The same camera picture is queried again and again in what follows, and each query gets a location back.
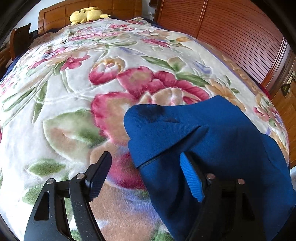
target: blue fabric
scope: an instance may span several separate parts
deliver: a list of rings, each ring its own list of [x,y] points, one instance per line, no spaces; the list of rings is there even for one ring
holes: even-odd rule
[[[11,65],[8,67],[6,73],[4,74],[4,76],[2,77],[2,79],[0,80],[0,83],[4,80],[4,78],[13,70],[13,68],[15,67],[15,65],[17,64],[17,62],[20,60],[20,58],[22,57],[22,55],[17,56],[14,61],[11,63]]]
[[[277,143],[221,96],[193,105],[135,105],[124,126],[151,202],[177,241],[185,240],[200,208],[180,167],[184,151],[204,173],[246,181],[268,241],[295,207],[296,192]]]

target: yellow plush toy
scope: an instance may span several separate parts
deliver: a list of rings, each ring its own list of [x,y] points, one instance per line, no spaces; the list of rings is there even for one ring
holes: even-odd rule
[[[72,13],[70,16],[70,22],[72,25],[75,25],[79,23],[96,21],[100,18],[109,18],[109,16],[110,15],[108,14],[103,14],[103,12],[97,7],[88,7]]]

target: bed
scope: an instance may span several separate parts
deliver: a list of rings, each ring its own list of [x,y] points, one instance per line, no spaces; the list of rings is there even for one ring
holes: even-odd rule
[[[95,5],[132,19],[69,25],[73,11]],[[41,10],[41,36],[0,83],[0,213],[20,240],[45,181],[84,172],[103,151],[113,163],[91,207],[106,240],[173,240],[127,148],[123,117],[135,104],[193,104],[221,95],[276,140],[288,163],[283,122],[249,76],[210,45],[137,17],[140,5],[71,0]],[[62,29],[43,34],[51,28]],[[79,240],[68,199],[65,205]]]

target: wooden furniture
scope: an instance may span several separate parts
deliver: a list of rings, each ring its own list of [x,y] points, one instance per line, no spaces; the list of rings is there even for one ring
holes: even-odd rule
[[[290,78],[292,71],[296,71],[296,58],[292,54],[293,65],[286,73],[284,83]],[[290,92],[284,97],[281,90],[272,99],[272,103],[283,119],[289,138],[289,156],[291,168],[296,166],[296,82],[291,82]]]
[[[30,46],[30,27],[31,24],[23,26],[21,28],[15,28],[12,30],[10,35],[10,54],[12,60],[18,55],[25,53]]]
[[[9,44],[0,49],[0,79],[6,73],[6,64],[11,59]]]
[[[283,35],[250,0],[159,0],[154,20],[228,54],[267,90],[287,57]]]
[[[98,7],[103,14],[122,20],[139,17],[142,14],[142,0],[67,0],[39,12],[38,34],[43,34],[51,28],[70,25],[70,15],[87,7]]]
[[[157,0],[150,0],[149,7],[156,7],[157,6]]]

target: metal pin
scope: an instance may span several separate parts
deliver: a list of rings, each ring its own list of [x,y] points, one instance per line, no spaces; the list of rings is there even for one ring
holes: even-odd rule
[[[53,179],[53,178],[50,178],[50,179],[47,180],[46,183],[47,183],[47,184],[52,184],[53,182],[54,182],[54,179]]]
[[[78,173],[76,177],[77,179],[83,179],[84,176],[85,176],[84,173]]]
[[[244,184],[245,184],[244,179],[238,179],[237,182],[238,182],[240,185],[244,185]]]
[[[215,177],[215,175],[214,174],[212,174],[212,173],[208,173],[207,174],[207,179],[209,179],[209,180],[214,180],[216,177]]]

